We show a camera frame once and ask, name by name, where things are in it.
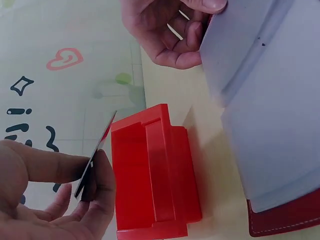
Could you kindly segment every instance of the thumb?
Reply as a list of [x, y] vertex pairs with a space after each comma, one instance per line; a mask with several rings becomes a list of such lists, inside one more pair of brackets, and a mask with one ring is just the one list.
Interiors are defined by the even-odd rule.
[[181, 2], [193, 10], [219, 14], [226, 8], [228, 0], [181, 0]]

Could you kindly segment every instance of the black doodle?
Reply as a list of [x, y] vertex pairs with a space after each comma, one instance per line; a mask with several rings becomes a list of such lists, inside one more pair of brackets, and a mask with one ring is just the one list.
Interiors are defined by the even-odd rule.
[[[55, 129], [54, 129], [52, 126], [46, 126], [45, 128], [51, 133], [51, 137], [50, 137], [49, 141], [48, 141], [47, 144], [46, 144], [47, 148], [50, 148], [50, 149], [52, 149], [52, 150], [55, 151], [55, 152], [59, 152], [59, 148], [58, 148], [56, 145], [53, 144], [54, 141], [55, 141], [55, 138], [56, 138], [56, 131], [55, 131]], [[59, 188], [60, 188], [60, 186], [61, 186], [61, 184], [56, 183], [56, 184], [53, 186], [52, 190], [53, 190], [55, 193], [57, 193], [58, 190], [59, 190]]]
[[28, 108], [27, 110], [25, 110], [24, 108], [9, 108], [6, 111], [6, 114], [8, 115], [22, 115], [22, 114], [31, 114], [32, 113], [32, 109]]
[[27, 145], [27, 146], [32, 148], [32, 141], [30, 139], [25, 141], [25, 145]]
[[54, 145], [54, 141], [56, 138], [55, 129], [52, 126], [46, 126], [45, 128], [51, 133], [51, 137], [49, 141], [46, 143], [47, 148], [50, 148], [55, 152], [59, 152], [59, 148], [56, 145]]
[[[22, 83], [23, 85], [21, 86], [21, 88], [19, 88], [19, 84], [21, 82], [26, 82], [26, 83]], [[10, 90], [12, 91], [15, 91], [20, 97], [24, 94], [24, 91], [26, 89], [27, 86], [33, 84], [35, 81], [33, 80], [30, 80], [28, 78], [26, 78], [25, 76], [22, 76], [15, 84], [13, 84], [11, 87], [10, 87]]]
[[10, 126], [5, 130], [5, 132], [6, 133], [11, 133], [11, 132], [14, 132], [14, 131], [17, 131], [17, 130], [21, 130], [22, 132], [25, 133], [25, 132], [27, 132], [29, 130], [29, 124], [21, 123], [21, 124], [18, 124], [18, 125]]
[[9, 139], [9, 140], [15, 141], [15, 140], [17, 140], [17, 138], [18, 138], [18, 135], [15, 134], [15, 135], [6, 136], [4, 139]]
[[22, 205], [25, 205], [25, 203], [26, 203], [26, 196], [25, 196], [25, 195], [22, 195], [22, 196], [21, 196], [21, 198], [20, 198], [20, 203], [21, 203]]

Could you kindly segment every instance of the card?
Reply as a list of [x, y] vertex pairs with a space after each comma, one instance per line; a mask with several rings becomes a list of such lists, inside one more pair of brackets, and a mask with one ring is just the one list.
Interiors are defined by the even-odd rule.
[[79, 184], [78, 184], [78, 186], [77, 186], [77, 188], [75, 190], [75, 193], [74, 193], [74, 197], [76, 199], [78, 199], [82, 189], [84, 188], [84, 186], [87, 184], [87, 182], [89, 180], [89, 175], [90, 175], [89, 173], [90, 173], [90, 169], [93, 168], [93, 160], [95, 159], [95, 155], [100, 149], [102, 149], [102, 147], [103, 147], [103, 145], [104, 145], [104, 143], [106, 141], [106, 138], [108, 136], [108, 133], [110, 131], [111, 125], [112, 125], [112, 123], [113, 123], [113, 121], [115, 119], [116, 113], [117, 113], [117, 111], [115, 111], [114, 114], [112, 115], [112, 118], [110, 119], [108, 125], [106, 126], [106, 129], [104, 130], [102, 137], [100, 138], [97, 146], [94, 149], [94, 152], [92, 153], [92, 156], [91, 156], [88, 164], [85, 167], [85, 170], [84, 170], [84, 172], [82, 174], [80, 182], [79, 182]]

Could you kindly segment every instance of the pink heart outline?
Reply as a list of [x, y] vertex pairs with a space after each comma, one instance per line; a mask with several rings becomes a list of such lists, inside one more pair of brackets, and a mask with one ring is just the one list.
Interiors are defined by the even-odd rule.
[[[66, 59], [65, 61], [63, 61], [62, 63], [66, 64], [66, 65], [62, 65], [62, 66], [52, 66], [52, 63], [54, 62], [58, 62], [58, 61], [61, 61], [61, 60], [64, 60], [64, 58], [61, 56], [61, 53], [63, 53], [64, 51], [70, 51], [70, 52], [73, 52], [78, 60], [75, 61], [75, 62], [72, 62], [72, 63], [69, 63], [67, 64], [68, 62], [72, 61], [73, 60], [73, 57], [72, 55], [69, 55], [68, 56], [68, 59]], [[55, 55], [55, 58], [50, 60], [47, 64], [46, 64], [46, 68], [48, 70], [51, 70], [51, 71], [57, 71], [57, 70], [62, 70], [62, 69], [66, 69], [66, 68], [69, 68], [69, 67], [72, 67], [74, 65], [77, 65], [77, 64], [80, 64], [84, 61], [84, 57], [81, 55], [80, 51], [76, 48], [63, 48], [63, 49], [60, 49], [56, 55]]]

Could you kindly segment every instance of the heart drawing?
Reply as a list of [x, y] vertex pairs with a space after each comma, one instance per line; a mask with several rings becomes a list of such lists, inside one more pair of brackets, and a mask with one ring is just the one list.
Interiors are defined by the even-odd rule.
[[51, 71], [57, 71], [72, 67], [84, 61], [84, 57], [76, 48], [60, 49], [55, 58], [46, 64], [46, 68]]

